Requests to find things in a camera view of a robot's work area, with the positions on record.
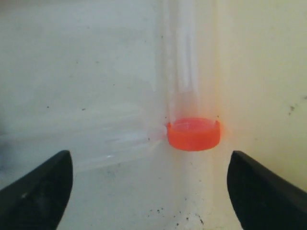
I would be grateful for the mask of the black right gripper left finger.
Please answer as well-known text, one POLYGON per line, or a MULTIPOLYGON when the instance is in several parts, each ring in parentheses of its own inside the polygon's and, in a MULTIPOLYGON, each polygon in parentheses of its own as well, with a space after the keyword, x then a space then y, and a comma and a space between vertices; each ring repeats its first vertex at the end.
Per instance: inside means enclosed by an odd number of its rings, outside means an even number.
POLYGON ((62 150, 0 191, 2 230, 57 229, 73 185, 71 153, 62 150))

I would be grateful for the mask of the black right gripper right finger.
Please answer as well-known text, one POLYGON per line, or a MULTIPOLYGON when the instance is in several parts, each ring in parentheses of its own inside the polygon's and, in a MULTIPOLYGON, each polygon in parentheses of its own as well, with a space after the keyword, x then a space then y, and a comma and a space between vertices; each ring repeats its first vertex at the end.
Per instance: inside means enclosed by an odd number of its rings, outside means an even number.
POLYGON ((232 152, 226 183, 242 229, 307 228, 307 193, 244 152, 232 152))

